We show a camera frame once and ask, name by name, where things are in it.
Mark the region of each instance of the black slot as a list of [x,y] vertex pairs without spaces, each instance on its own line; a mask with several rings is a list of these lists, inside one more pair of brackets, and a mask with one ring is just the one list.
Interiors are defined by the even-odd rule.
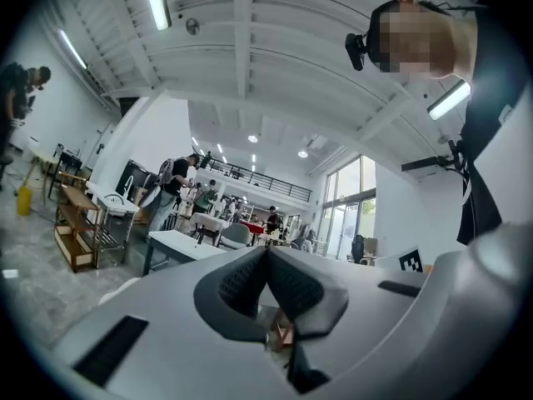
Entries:
[[92,383],[103,387],[147,326],[148,322],[145,320],[126,316],[74,369]]
[[416,298],[418,296],[418,293],[420,292],[420,288],[418,287],[409,286],[408,284],[391,282],[389,280],[385,280],[385,282],[381,282],[377,286],[381,289],[388,290],[389,292],[399,293],[400,295],[404,295],[410,298]]

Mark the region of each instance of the glass door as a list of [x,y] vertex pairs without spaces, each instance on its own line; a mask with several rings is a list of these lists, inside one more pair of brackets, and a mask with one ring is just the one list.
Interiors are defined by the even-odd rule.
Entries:
[[331,259],[337,259],[339,254],[339,247],[341,245],[342,225],[344,223],[344,213],[346,205],[337,206],[333,208],[331,215],[330,233],[327,242],[326,256]]
[[342,224],[341,244],[336,256],[341,261],[346,261],[346,255],[351,253],[351,242],[356,234],[357,214],[359,210],[359,203],[352,204],[346,208],[344,212],[344,222]]

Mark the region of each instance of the wooden table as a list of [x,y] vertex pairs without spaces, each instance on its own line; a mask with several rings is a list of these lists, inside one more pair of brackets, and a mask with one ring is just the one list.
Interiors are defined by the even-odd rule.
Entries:
[[[148,233],[148,250],[144,258],[144,268],[142,275],[146,276],[151,269],[167,263],[168,258],[177,260],[180,263],[191,263],[200,259],[209,258],[214,255],[225,253],[225,250],[210,246],[203,242],[198,244],[195,238],[187,236],[176,230],[172,231],[151,231]],[[167,259],[158,265],[151,266],[153,250],[163,252]]]

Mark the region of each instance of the window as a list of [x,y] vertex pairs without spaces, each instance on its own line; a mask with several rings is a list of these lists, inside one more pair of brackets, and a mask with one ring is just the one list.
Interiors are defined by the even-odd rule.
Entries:
[[361,192],[361,162],[359,158],[339,171],[336,197],[343,198]]
[[359,220],[359,230],[364,238],[374,237],[374,224],[376,222],[376,199],[365,200],[362,205],[361,219]]
[[326,185],[326,200],[325,202],[330,202],[335,198],[335,185],[336,185],[336,172],[327,177]]
[[362,158],[362,191],[376,188],[376,164],[368,157]]

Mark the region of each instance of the man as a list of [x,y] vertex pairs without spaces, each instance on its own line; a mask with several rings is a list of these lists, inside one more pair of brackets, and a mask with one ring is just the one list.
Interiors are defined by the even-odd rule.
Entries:
[[486,8],[456,18],[431,2],[393,0],[371,15],[366,50],[384,72],[456,75],[471,85],[461,131],[471,195],[458,241],[496,228],[501,217],[474,161],[495,136],[529,81],[527,63],[509,33]]
[[205,169],[207,167],[207,164],[211,161],[211,151],[207,152],[207,155],[202,159],[202,162],[200,163],[200,169]]
[[209,207],[217,199],[217,190],[215,189],[216,184],[217,181],[212,179],[209,181],[209,185],[207,187],[200,187],[198,189],[197,196],[194,201],[194,208],[192,209],[193,214],[207,213]]
[[224,197],[220,197],[220,200],[215,205],[215,218],[218,218],[221,213],[224,212],[224,209],[226,208],[226,200]]
[[4,151],[12,133],[12,125],[22,120],[31,111],[32,102],[28,105],[27,94],[35,88],[42,90],[42,85],[50,80],[48,67],[29,68],[13,62],[7,65],[0,74],[0,161],[4,163],[7,156]]
[[266,220],[266,234],[271,234],[279,227],[281,218],[277,214],[276,206],[270,206],[268,210],[270,211],[270,216]]
[[187,179],[187,171],[189,167],[196,166],[200,160],[198,154],[191,154],[189,157],[178,158],[172,165],[172,179],[170,182],[162,185],[161,192],[157,198],[158,205],[156,214],[154,215],[152,222],[150,222],[150,231],[159,231],[161,225],[167,220],[174,204],[179,206],[180,201],[180,189],[182,187],[192,188],[193,183]]

